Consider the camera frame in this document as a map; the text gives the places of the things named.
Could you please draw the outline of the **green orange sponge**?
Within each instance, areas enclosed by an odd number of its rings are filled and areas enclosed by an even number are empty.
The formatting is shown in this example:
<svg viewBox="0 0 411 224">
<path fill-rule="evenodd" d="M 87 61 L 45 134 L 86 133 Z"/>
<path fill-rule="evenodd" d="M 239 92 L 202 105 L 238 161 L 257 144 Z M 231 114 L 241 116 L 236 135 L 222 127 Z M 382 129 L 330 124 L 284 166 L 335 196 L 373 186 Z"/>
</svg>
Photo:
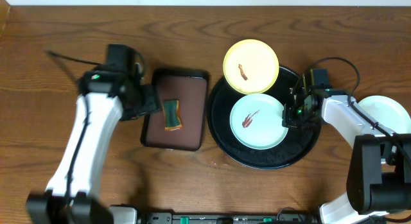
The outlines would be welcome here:
<svg viewBox="0 0 411 224">
<path fill-rule="evenodd" d="M 179 100 L 173 99 L 163 101 L 162 111 L 164 114 L 164 129 L 166 131 L 178 130 L 182 128 Z"/>
</svg>

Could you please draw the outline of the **light blue plate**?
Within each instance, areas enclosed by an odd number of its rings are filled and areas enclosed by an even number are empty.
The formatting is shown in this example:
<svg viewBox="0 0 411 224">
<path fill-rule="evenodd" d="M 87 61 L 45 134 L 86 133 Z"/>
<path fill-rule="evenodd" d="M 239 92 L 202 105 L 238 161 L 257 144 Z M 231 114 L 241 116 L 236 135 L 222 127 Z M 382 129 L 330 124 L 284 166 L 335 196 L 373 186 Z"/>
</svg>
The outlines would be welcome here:
<svg viewBox="0 0 411 224">
<path fill-rule="evenodd" d="M 267 94 L 242 97 L 229 117 L 235 138 L 253 150 L 267 150 L 280 144 L 288 133 L 282 122 L 283 104 Z"/>
</svg>

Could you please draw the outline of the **pale green plate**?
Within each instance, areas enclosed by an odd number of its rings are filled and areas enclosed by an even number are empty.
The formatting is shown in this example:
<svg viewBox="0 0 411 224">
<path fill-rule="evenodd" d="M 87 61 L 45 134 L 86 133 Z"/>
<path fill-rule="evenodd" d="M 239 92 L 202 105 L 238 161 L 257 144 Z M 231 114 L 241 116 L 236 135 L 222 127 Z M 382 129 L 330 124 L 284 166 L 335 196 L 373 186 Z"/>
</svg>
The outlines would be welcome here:
<svg viewBox="0 0 411 224">
<path fill-rule="evenodd" d="M 397 101 L 386 96 L 368 96 L 358 105 L 383 126 L 398 134 L 410 133 L 410 115 Z"/>
</svg>

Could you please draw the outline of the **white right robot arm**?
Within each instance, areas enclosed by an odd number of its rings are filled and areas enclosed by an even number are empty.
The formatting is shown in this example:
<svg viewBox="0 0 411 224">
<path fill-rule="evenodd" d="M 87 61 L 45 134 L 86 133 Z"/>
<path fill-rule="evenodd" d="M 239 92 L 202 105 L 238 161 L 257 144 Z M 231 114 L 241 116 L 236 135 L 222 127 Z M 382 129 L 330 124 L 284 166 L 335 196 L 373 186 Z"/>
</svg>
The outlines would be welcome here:
<svg viewBox="0 0 411 224">
<path fill-rule="evenodd" d="M 410 134 L 397 134 L 360 108 L 346 91 L 315 89 L 284 105 L 283 126 L 326 123 L 352 148 L 346 192 L 319 208 L 322 223 L 388 221 L 410 209 Z"/>
</svg>

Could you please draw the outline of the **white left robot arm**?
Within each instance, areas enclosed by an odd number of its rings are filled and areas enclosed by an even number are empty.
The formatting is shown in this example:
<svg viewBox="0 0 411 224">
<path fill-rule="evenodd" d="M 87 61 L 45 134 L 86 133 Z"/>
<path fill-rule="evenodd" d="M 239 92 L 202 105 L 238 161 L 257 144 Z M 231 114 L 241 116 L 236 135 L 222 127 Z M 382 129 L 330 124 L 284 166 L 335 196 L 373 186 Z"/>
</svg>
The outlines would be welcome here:
<svg viewBox="0 0 411 224">
<path fill-rule="evenodd" d="M 138 223 L 131 205 L 100 203 L 103 165 L 119 121 L 160 109 L 155 87 L 141 71 L 87 71 L 76 82 L 79 97 L 73 129 L 58 169 L 43 193 L 31 192 L 32 223 Z"/>
</svg>

